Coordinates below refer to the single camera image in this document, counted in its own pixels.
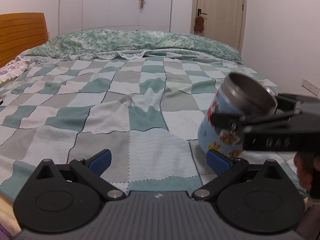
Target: white logo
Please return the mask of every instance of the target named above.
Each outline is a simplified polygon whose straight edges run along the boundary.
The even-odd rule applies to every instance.
[[[155,197],[156,197],[156,198],[162,198],[163,195],[162,195],[161,193],[158,193],[158,194],[155,194]]]

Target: white wardrobe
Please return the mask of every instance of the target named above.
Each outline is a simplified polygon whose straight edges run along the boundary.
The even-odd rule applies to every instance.
[[[172,0],[60,0],[59,34],[88,30],[170,31]]]

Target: human hand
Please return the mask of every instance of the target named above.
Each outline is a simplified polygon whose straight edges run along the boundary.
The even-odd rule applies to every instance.
[[[317,156],[314,160],[305,157],[306,154],[297,153],[294,156],[294,165],[297,167],[297,176],[299,178],[299,184],[306,190],[311,189],[311,183],[313,180],[313,169],[320,171],[320,156]]]

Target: wall socket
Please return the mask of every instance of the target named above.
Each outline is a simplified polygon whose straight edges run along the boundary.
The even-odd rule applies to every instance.
[[[310,81],[302,79],[302,87],[304,87],[306,90],[309,90],[312,94],[318,96],[319,95],[319,87],[315,84],[312,84]]]

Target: wooden headboard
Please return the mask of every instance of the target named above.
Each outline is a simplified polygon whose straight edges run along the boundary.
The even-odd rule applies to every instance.
[[[48,41],[43,13],[0,15],[0,68],[26,49]]]

